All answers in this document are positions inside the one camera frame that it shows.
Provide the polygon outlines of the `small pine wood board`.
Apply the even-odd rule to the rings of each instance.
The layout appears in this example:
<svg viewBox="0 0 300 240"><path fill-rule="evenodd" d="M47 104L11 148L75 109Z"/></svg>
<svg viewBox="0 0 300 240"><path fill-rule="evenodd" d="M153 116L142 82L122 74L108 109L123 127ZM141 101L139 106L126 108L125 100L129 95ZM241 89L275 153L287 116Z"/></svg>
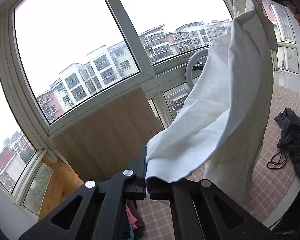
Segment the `small pine wood board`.
<svg viewBox="0 0 300 240"><path fill-rule="evenodd" d="M38 221L43 219L83 184L83 181L74 170L61 159L53 162L52 159L46 155L43 158L43 163L49 168L52 168L52 175L45 190Z"/></svg>

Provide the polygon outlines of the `dark grey garment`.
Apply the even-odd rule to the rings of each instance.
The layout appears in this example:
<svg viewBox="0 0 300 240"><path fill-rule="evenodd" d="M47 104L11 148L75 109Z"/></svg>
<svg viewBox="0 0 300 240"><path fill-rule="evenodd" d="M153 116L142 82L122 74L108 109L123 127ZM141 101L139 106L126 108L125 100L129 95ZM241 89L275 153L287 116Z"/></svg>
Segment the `dark grey garment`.
<svg viewBox="0 0 300 240"><path fill-rule="evenodd" d="M277 143L280 151L272 156L267 168L279 170L290 159L300 179L300 117L291 108L285 108L274 120L281 128L281 137Z"/></svg>

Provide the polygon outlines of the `large plywood board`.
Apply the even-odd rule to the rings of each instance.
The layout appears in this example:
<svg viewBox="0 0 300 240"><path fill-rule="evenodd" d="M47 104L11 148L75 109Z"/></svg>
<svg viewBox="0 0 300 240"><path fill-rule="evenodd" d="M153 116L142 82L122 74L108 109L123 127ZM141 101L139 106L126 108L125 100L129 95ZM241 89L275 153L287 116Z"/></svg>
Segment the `large plywood board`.
<svg viewBox="0 0 300 240"><path fill-rule="evenodd" d="M66 128L53 142L82 181L104 181L126 169L161 130L138 88Z"/></svg>

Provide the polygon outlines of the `pink folded garment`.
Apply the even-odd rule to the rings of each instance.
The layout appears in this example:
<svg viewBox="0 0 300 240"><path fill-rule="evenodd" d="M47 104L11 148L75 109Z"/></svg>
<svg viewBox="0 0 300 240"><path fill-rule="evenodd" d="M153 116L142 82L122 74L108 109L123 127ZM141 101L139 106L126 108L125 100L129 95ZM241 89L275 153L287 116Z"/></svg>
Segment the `pink folded garment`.
<svg viewBox="0 0 300 240"><path fill-rule="evenodd" d="M135 230L137 228L136 226L136 222L138 221L134 216L133 214L131 213L128 205L126 205L126 213L127 213L127 216L128 216L128 219L129 219L129 222L130 222L130 225L132 227L132 230Z"/></svg>

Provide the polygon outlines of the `black webcam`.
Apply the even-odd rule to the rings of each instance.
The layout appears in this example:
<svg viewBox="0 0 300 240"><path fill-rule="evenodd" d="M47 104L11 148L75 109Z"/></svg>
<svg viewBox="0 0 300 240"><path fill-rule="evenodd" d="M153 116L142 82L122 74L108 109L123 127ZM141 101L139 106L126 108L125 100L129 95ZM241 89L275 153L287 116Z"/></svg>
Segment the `black webcam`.
<svg viewBox="0 0 300 240"><path fill-rule="evenodd" d="M197 70L202 71L203 68L204 68L204 64L203 64L203 63L197 63L197 64L195 64L195 65L193 66L192 70L193 70L193 71L197 71Z"/></svg>

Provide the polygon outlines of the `blue folded garment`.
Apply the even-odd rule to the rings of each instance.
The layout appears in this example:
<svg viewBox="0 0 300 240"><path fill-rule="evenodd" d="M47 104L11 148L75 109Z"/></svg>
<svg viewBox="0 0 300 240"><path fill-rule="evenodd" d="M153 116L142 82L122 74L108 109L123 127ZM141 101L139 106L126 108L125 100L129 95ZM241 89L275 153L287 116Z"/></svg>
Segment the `blue folded garment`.
<svg viewBox="0 0 300 240"><path fill-rule="evenodd" d="M124 239L126 240L134 240L134 232L132 228L129 228L128 230L125 231L125 237Z"/></svg>

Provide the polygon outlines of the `pink plaid tablecloth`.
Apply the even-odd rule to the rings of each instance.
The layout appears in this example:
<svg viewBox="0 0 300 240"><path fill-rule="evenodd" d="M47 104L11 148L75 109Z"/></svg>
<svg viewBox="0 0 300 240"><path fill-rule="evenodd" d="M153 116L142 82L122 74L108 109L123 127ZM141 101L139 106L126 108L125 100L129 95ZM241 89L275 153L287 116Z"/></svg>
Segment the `pink plaid tablecloth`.
<svg viewBox="0 0 300 240"><path fill-rule="evenodd" d="M281 128L274 118L285 108L291 108L300 117L300 94L275 85L262 151L253 170L249 196L245 199L243 206L260 222L264 222L275 210L296 177L294 166L290 161L278 170L272 170L268 164L271 160L284 159L277 148ZM138 201L137 206L138 213L145 223L141 239L174 239L168 204L146 199Z"/></svg>

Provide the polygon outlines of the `white button shirt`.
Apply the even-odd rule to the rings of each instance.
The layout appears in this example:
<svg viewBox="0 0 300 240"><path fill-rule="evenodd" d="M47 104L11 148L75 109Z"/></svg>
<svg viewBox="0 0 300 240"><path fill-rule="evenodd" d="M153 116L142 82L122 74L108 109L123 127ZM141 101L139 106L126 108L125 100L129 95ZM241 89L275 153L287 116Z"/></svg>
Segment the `white button shirt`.
<svg viewBox="0 0 300 240"><path fill-rule="evenodd" d="M234 0L234 13L181 111L147 143L148 186L203 166L203 177L235 202L248 197L269 119L277 40L262 0Z"/></svg>

